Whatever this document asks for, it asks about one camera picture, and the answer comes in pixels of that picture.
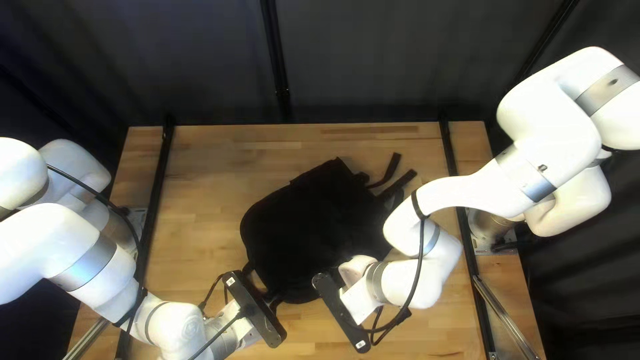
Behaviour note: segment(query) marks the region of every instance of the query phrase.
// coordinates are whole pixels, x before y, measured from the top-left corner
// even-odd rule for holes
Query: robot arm
[[[117,322],[136,301],[133,257],[102,236],[89,222],[59,204],[38,204],[0,222],[0,304],[22,295],[40,279],[48,279]],[[148,294],[133,319],[131,335],[161,349],[164,360],[185,360],[237,314],[230,302],[205,321],[193,304],[166,302]],[[209,350],[197,357],[223,359],[260,339],[246,319],[233,323]]]
[[[437,179],[420,187],[416,192],[420,211],[429,215],[465,206],[505,218],[524,213],[534,231],[536,224],[561,232],[584,221],[605,208],[611,196],[600,168],[589,168],[603,139],[619,149],[640,147],[636,99],[640,99],[638,77],[607,51],[590,47],[568,56],[518,84],[501,101],[497,120],[513,145],[472,175]],[[538,204],[553,192],[555,200]],[[387,218],[383,232],[404,255],[418,254],[420,218],[411,199]],[[459,241],[427,220],[424,239],[434,236],[437,242],[425,251],[410,307],[435,303],[461,254]],[[403,304],[416,266],[417,260],[410,259],[361,269],[362,278],[355,283],[351,279],[353,285],[340,297],[354,321],[362,323],[383,303]]]

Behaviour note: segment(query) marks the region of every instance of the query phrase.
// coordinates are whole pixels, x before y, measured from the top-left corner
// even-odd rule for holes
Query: wooden table
[[[452,122],[450,128],[461,174],[473,173],[491,159],[482,122]],[[144,206],[148,202],[160,144],[160,127],[129,129],[111,196],[114,203]],[[435,122],[177,127],[150,253],[147,288],[163,300],[199,303],[218,274],[247,262],[239,223],[253,203],[336,156],[353,172],[364,171],[371,179],[379,179],[394,151],[403,155],[396,177],[409,168],[418,173],[407,186],[407,194],[421,184],[448,176]],[[432,219],[460,236],[453,209],[438,211]],[[518,256],[479,256],[477,260],[485,281],[544,356]],[[207,312],[212,315],[223,304],[219,287]],[[385,313],[391,317],[395,311]],[[436,305],[412,313],[380,345],[360,355],[322,300],[282,304],[278,318],[288,332],[284,343],[271,349],[261,341],[231,358],[484,359],[464,256]],[[71,345],[96,317],[91,309],[81,307]],[[118,333],[110,327],[84,358],[112,360]],[[133,359],[156,357],[155,348],[133,343]]]

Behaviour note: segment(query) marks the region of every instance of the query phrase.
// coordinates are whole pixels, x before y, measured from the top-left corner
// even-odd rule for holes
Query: black fabric
[[[305,172],[244,215],[240,235],[249,262],[270,293],[301,304],[318,298],[311,278],[355,254],[384,258],[389,214],[340,158]]]

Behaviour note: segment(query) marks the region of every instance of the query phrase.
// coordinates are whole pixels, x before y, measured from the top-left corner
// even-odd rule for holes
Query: black curtain
[[[640,74],[640,3],[582,0],[535,70],[583,47],[612,52]],[[549,359],[636,359],[640,354],[640,152],[603,165],[612,190],[601,214],[521,249]]]

